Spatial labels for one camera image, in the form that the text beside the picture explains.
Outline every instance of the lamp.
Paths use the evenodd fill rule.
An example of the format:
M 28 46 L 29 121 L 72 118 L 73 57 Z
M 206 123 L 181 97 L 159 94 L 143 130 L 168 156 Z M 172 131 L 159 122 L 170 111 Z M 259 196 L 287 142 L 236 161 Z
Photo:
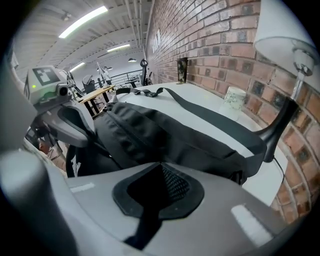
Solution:
M 81 62 L 80 64 L 78 64 L 78 65 L 76 65 L 74 68 L 72 68 L 72 69 L 70 70 L 70 72 L 75 71 L 77 68 L 80 68 L 80 67 L 83 66 L 84 64 L 85 64 L 84 62 Z
M 253 43 L 256 50 L 281 68 L 297 75 L 291 97 L 275 120 L 266 128 L 256 132 L 266 143 L 264 161 L 273 160 L 281 134 L 298 109 L 296 100 L 303 82 L 320 91 L 319 55 L 316 47 L 291 10 L 279 0 L 262 0 L 259 25 Z
M 71 26 L 69 26 L 65 31 L 62 32 L 61 35 L 59 35 L 59 38 L 66 38 L 68 35 L 70 35 L 73 31 L 75 31 L 77 28 L 79 28 L 84 23 L 90 21 L 94 17 L 96 17 L 100 14 L 103 14 L 107 11 L 108 11 L 108 9 L 104 6 L 93 10 L 92 12 L 86 14 L 85 16 L 83 16 L 82 18 L 80 18 L 76 22 L 74 22 Z
M 121 49 L 121 48 L 129 47 L 129 46 L 130 46 L 130 44 L 121 45 L 121 46 L 118 46 L 118 47 L 112 48 L 112 49 L 110 49 L 110 50 L 107 50 L 107 52 L 108 52 L 108 53 L 110 53 L 110 52 L 113 52 L 113 51 L 119 50 L 119 49 Z

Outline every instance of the white mug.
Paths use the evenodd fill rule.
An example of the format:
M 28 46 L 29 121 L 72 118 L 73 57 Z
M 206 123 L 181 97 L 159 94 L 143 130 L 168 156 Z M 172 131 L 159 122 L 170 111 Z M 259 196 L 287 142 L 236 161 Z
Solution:
M 233 120 L 237 121 L 239 119 L 242 106 L 245 103 L 246 92 L 237 87 L 230 86 L 224 101 L 219 108 L 219 114 Z

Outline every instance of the black strap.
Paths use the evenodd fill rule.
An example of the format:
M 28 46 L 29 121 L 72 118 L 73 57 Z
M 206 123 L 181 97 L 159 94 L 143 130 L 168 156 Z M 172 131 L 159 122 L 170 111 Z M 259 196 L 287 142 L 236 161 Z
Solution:
M 134 93 L 135 95 L 139 95 L 141 92 L 143 92 L 145 96 L 153 98 L 161 94 L 164 89 L 166 89 L 167 92 L 173 97 L 173 99 L 185 110 L 191 112 L 197 117 L 217 127 L 219 130 L 228 134 L 236 141 L 241 143 L 243 146 L 245 146 L 249 151 L 251 151 L 253 153 L 253 156 L 249 156 L 246 158 L 247 176 L 251 177 L 258 172 L 264 160 L 267 145 L 259 136 L 257 136 L 241 124 L 217 112 L 211 111 L 205 107 L 191 103 L 185 100 L 184 98 L 180 97 L 178 94 L 176 94 L 173 90 L 169 88 L 160 87 L 158 90 L 156 90 L 156 92 L 152 92 L 147 89 L 138 90 L 135 88 L 120 88 L 116 91 L 115 94 L 119 95 Z

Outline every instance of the wooden table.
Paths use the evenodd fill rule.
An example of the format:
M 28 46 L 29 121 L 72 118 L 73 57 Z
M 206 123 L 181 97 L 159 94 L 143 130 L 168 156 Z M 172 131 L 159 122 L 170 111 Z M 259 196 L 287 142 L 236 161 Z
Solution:
M 79 103 L 83 103 L 85 105 L 85 107 L 88 109 L 90 115 L 93 117 L 95 115 L 95 113 L 92 111 L 88 101 L 91 102 L 93 108 L 94 108 L 94 111 L 98 114 L 99 113 L 99 109 L 97 108 L 96 106 L 96 103 L 94 101 L 95 97 L 99 96 L 99 95 L 103 95 L 104 97 L 104 100 L 106 103 L 109 102 L 109 99 L 108 99 L 108 96 L 106 94 L 106 92 L 110 91 L 113 87 L 115 87 L 115 85 L 111 85 L 109 86 L 108 88 L 99 88 L 99 89 L 96 89 L 90 93 L 88 93 L 87 95 L 83 96 L 82 98 L 79 98 L 78 99 L 78 102 Z
M 135 82 L 139 82 L 139 80 L 129 80 L 129 81 L 125 82 L 124 84 L 125 84 L 125 85 L 131 84 L 131 85 L 132 85 L 132 88 L 137 88 Z

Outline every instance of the black bag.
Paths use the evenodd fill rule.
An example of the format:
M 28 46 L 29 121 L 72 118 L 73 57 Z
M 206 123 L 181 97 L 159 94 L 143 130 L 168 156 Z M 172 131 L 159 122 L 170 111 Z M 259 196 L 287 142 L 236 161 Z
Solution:
M 181 98 L 174 91 L 121 88 L 116 94 L 144 92 L 155 97 L 166 89 L 186 110 L 239 141 L 253 156 L 243 157 L 220 141 L 189 128 L 154 109 L 125 103 L 107 103 L 105 114 L 94 120 L 96 137 L 87 148 L 70 146 L 68 177 L 109 173 L 151 162 L 173 163 L 231 179 L 242 185 L 255 175 L 264 159 L 265 143 L 242 125 Z

